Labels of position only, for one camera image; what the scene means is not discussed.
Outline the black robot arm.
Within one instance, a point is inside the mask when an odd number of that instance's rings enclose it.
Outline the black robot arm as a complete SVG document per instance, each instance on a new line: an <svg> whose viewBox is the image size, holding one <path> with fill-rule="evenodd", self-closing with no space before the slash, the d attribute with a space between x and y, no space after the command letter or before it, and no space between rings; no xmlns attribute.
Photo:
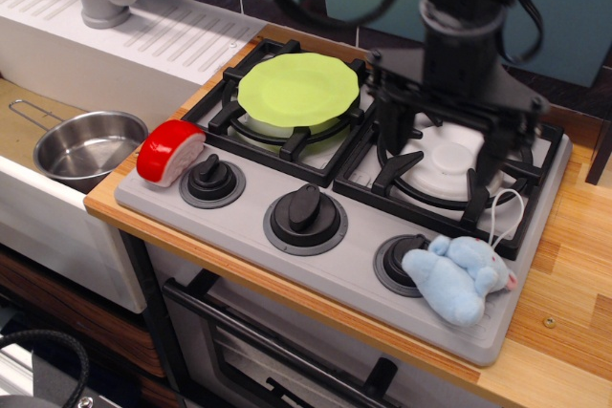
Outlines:
<svg viewBox="0 0 612 408"><path fill-rule="evenodd" d="M421 0L426 28L421 50L373 50L367 60L372 95L386 150L398 155L412 135L420 112L482 133L476 182L488 185L509 153L534 142L549 101L503 68L520 64L541 48L538 37L520 56L506 53L507 8L519 4L537 30L543 19L532 0Z"/></svg>

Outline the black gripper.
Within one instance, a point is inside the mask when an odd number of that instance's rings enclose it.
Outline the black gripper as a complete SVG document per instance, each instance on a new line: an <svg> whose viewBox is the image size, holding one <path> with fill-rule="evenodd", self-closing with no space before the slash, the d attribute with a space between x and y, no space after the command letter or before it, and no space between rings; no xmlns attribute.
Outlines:
<svg viewBox="0 0 612 408"><path fill-rule="evenodd" d="M475 183L488 185L522 140L539 134L548 100L514 79L496 58L482 68L471 55L430 54L423 49L377 48L366 55L372 95L386 150L405 147L417 114L481 132Z"/></svg>

